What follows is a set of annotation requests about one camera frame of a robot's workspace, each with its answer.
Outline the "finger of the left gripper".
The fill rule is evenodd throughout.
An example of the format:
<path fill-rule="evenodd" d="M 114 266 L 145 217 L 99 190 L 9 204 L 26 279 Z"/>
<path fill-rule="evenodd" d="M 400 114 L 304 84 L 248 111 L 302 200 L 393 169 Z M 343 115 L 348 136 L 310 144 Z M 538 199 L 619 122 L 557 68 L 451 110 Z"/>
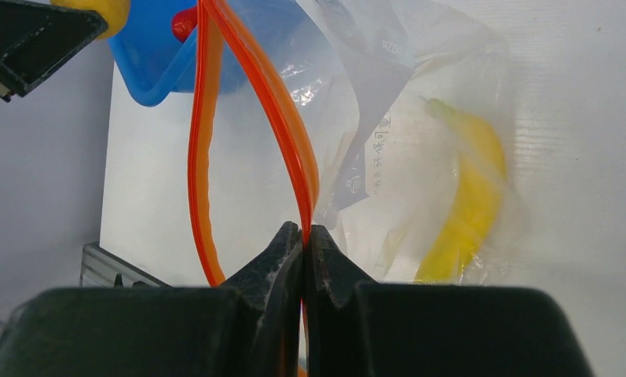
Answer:
<path fill-rule="evenodd" d="M 107 30 L 94 10 L 0 1 L 0 99 L 25 97 Z"/>

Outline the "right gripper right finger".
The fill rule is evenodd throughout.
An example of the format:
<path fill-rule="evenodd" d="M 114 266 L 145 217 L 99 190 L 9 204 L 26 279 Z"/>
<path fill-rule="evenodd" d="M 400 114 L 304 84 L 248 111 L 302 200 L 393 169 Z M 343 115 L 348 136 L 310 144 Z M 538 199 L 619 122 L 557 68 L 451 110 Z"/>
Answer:
<path fill-rule="evenodd" d="M 315 225 L 306 249 L 311 376 L 590 376 L 561 307 L 524 287 L 373 280 Z"/>

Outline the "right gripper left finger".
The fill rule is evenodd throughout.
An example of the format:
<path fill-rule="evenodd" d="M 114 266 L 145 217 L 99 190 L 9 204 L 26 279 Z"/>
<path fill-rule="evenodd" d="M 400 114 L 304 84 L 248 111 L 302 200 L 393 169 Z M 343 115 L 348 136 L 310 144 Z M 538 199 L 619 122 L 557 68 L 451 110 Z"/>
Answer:
<path fill-rule="evenodd" d="M 282 224 L 217 287 L 45 291 L 0 335 L 0 376 L 294 376 L 302 245 Z"/>

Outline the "yellow-orange toy ball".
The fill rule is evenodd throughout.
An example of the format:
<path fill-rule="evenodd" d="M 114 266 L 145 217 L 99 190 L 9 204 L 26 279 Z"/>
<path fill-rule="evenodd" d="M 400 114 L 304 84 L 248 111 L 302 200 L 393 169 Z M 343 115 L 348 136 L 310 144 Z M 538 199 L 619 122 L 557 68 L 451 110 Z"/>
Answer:
<path fill-rule="evenodd" d="M 125 26 L 130 13 L 130 0 L 50 0 L 51 5 L 71 9 L 93 10 L 106 21 L 108 28 L 97 39 L 107 39 L 118 34 Z"/>

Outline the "yellow toy banana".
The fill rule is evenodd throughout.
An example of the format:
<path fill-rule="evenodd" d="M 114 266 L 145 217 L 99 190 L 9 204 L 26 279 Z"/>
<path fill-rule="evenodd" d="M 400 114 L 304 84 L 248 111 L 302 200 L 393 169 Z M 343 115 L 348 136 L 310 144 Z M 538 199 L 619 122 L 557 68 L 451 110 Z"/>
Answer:
<path fill-rule="evenodd" d="M 457 187 L 450 211 L 428 254 L 416 271 L 417 283 L 461 277 L 477 257 L 500 214 L 507 162 L 492 124 L 437 98 L 426 109 L 458 137 Z"/>

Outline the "clear zip bag orange zipper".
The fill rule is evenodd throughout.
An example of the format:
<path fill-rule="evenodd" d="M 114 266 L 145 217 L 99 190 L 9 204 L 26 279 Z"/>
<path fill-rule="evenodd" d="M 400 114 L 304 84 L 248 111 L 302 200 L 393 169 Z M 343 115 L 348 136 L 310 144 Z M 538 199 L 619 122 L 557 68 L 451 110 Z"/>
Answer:
<path fill-rule="evenodd" d="M 198 1 L 196 77 L 188 152 L 192 234 L 210 284 L 225 280 L 212 229 L 210 144 L 221 120 L 268 123 L 277 152 L 257 152 L 247 197 L 264 209 L 291 186 L 305 240 L 322 225 L 379 280 L 414 282 L 450 211 L 458 137 L 426 109 L 437 98 L 490 122 L 507 162 L 500 214 L 461 277 L 503 274 L 518 240 L 511 187 L 513 89 L 506 42 L 435 1 L 295 1 L 312 20 L 276 69 L 228 5 Z"/>

